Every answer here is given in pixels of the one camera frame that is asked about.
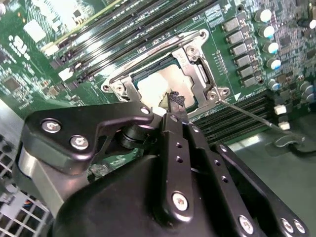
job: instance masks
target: motherboard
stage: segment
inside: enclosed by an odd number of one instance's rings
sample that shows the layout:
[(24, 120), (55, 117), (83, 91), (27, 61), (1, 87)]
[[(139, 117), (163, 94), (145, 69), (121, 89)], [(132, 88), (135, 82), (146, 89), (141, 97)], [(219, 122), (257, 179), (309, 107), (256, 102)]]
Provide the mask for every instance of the motherboard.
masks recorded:
[(25, 119), (154, 107), (174, 90), (209, 143), (263, 129), (212, 102), (212, 77), (227, 102), (290, 129), (315, 100), (315, 27), (315, 0), (0, 0), (0, 99)]

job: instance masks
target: chip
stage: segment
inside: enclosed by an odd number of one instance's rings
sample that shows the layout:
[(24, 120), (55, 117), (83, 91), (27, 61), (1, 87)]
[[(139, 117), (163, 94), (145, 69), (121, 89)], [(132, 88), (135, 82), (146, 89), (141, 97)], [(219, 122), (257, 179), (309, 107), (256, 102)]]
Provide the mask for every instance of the chip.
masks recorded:
[(287, 47), (291, 43), (291, 36), (287, 35), (283, 38), (280, 38), (280, 44), (282, 47)]
[(278, 76), (278, 77), (276, 78), (276, 81), (277, 81), (278, 83), (284, 83), (284, 82), (286, 81), (286, 75), (285, 75), (285, 74), (282, 74), (282, 75)]
[(307, 59), (311, 59), (311, 58), (313, 58), (315, 55), (316, 55), (316, 48), (314, 48), (314, 49), (308, 51), (307, 54), (306, 54)]
[(21, 86), (20, 84), (14, 79), (14, 77), (9, 77), (3, 85), (7, 88), (11, 93), (14, 92), (16, 89), (19, 89)]
[(242, 69), (239, 71), (239, 74), (241, 75), (242, 78), (245, 78), (251, 74), (253, 74), (253, 68), (252, 67), (247, 67), (245, 69)]
[(235, 33), (233, 33), (232, 35), (227, 37), (228, 42), (233, 44), (233, 43), (237, 43), (241, 40), (243, 40), (243, 34), (241, 31), (237, 31)]
[(250, 58), (249, 58), (248, 55), (245, 55), (245, 56), (243, 56), (241, 58), (236, 59), (235, 61), (236, 61), (236, 64), (239, 67), (243, 67), (243, 66), (245, 66), (245, 65), (250, 63)]
[(4, 63), (6, 60), (6, 55), (4, 52), (0, 51), (0, 63)]
[(250, 87), (252, 85), (255, 85), (257, 84), (257, 80), (255, 77), (250, 77), (250, 78), (247, 78), (245, 80), (242, 80), (242, 83), (245, 87)]
[(232, 48), (232, 52), (235, 56), (242, 55), (247, 52), (247, 47), (244, 43)]
[(296, 82), (291, 83), (291, 84), (289, 85), (289, 87), (290, 87), (291, 90), (295, 90), (295, 89), (297, 88)]

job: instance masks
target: metal cylinder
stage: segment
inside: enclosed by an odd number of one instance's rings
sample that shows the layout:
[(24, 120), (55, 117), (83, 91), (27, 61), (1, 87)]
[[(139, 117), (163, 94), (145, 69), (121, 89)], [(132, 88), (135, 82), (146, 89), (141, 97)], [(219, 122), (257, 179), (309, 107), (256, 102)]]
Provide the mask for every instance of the metal cylinder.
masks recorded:
[(301, 92), (304, 92), (304, 93), (309, 95), (309, 94), (312, 94), (314, 88), (308, 81), (305, 81), (301, 85), (300, 90), (301, 90)]
[(276, 80), (271, 79), (268, 83), (270, 90), (276, 91), (279, 90), (280, 84), (276, 82)]
[(273, 26), (263, 26), (259, 29), (258, 34), (263, 37), (263, 38), (272, 38), (273, 35), (275, 34), (275, 29)]
[(281, 61), (275, 58), (271, 58), (267, 61), (267, 67), (272, 70), (277, 70), (281, 67)]
[(5, 13), (6, 13), (5, 5), (3, 3), (0, 3), (0, 16), (5, 15)]
[(263, 51), (270, 54), (276, 54), (278, 51), (278, 43), (276, 42), (266, 42), (263, 45)]
[(269, 9), (260, 9), (255, 14), (257, 22), (268, 22), (271, 20), (272, 12)]

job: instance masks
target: electronic component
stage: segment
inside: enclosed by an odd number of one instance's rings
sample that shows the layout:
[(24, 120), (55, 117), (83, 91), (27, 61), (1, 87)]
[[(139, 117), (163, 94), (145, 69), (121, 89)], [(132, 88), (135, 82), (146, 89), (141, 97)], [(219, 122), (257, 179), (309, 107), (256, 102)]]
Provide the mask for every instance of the electronic component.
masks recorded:
[(0, 3), (0, 16), (5, 15), (5, 13), (6, 13), (5, 5), (3, 3)]
[(272, 12), (269, 9), (260, 9), (255, 14), (257, 22), (268, 22), (271, 20)]
[(276, 105), (274, 107), (274, 109), (275, 109), (275, 114), (276, 115), (286, 114), (286, 107), (285, 107), (285, 105)]
[(229, 36), (227, 36), (227, 40), (229, 43), (234, 44), (243, 40), (243, 34), (241, 31), (237, 31)]
[(311, 59), (316, 55), (316, 48), (311, 49), (306, 53), (307, 59)]
[(291, 43), (291, 36), (285, 35), (284, 37), (280, 38), (280, 44), (282, 47), (287, 47)]
[(241, 69), (238, 71), (239, 74), (241, 75), (242, 78), (245, 78), (251, 74), (253, 74), (253, 68), (250, 66), (250, 67), (246, 67), (244, 69)]
[(314, 29), (316, 27), (315, 19), (299, 19), (297, 25), (300, 27)]
[(276, 42), (266, 42), (263, 45), (263, 51), (270, 54), (276, 54), (278, 51), (278, 43)]
[(226, 32), (232, 31), (240, 26), (240, 22), (246, 19), (246, 14), (243, 12), (237, 17), (223, 23), (223, 28)]
[(276, 81), (277, 81), (278, 83), (284, 83), (284, 82), (286, 82), (286, 75), (285, 75), (285, 74), (281, 74), (280, 76), (278, 76), (278, 77), (276, 78)]
[(290, 88), (291, 90), (295, 90), (295, 89), (297, 88), (296, 82), (291, 83), (291, 84), (289, 85), (289, 88)]
[(28, 22), (23, 27), (23, 29), (26, 33), (29, 34), (29, 36), (35, 41), (35, 43), (39, 42), (46, 36), (45, 31), (42, 29), (42, 27), (38, 24), (38, 22), (35, 19)]
[(314, 88), (308, 81), (305, 81), (300, 86), (300, 90), (301, 90), (301, 92), (304, 92), (306, 94), (311, 94), (313, 92)]
[(247, 64), (250, 64), (250, 58), (249, 58), (249, 55), (245, 55), (245, 56), (242, 56), (240, 58), (237, 58), (235, 59), (235, 63), (239, 66), (239, 67), (243, 67)]
[(242, 55), (244, 53), (247, 52), (247, 47), (246, 47), (246, 44), (245, 43), (241, 43), (235, 47), (232, 48), (232, 53), (235, 55), (235, 56), (239, 56), (239, 55)]
[(3, 85), (7, 88), (11, 93), (14, 92), (16, 89), (19, 89), (21, 86), (16, 81), (16, 79), (12, 76), (8, 77), (4, 82)]
[(289, 90), (282, 91), (280, 92), (280, 96), (282, 97), (284, 101), (287, 101), (290, 99), (290, 91)]
[(272, 70), (277, 70), (281, 67), (281, 61), (275, 58), (271, 58), (267, 61), (267, 67)]
[(0, 63), (4, 63), (6, 60), (6, 54), (0, 51)]
[(268, 86), (271, 90), (276, 91), (280, 89), (280, 84), (276, 82), (276, 80), (271, 79), (268, 83)]
[(302, 98), (303, 100), (305, 100), (307, 103), (313, 103), (316, 100), (316, 94), (312, 93), (312, 94), (307, 94), (307, 93), (303, 93), (302, 94)]
[(273, 26), (262, 26), (260, 29), (259, 29), (259, 32), (258, 34), (263, 37), (263, 38), (272, 38), (273, 35), (275, 34), (275, 29)]
[(278, 124), (279, 128), (281, 128), (282, 130), (289, 130), (291, 128), (290, 123), (289, 122), (280, 122)]
[(243, 79), (242, 83), (245, 87), (250, 87), (252, 85), (257, 84), (257, 80), (255, 77), (250, 76), (248, 78)]

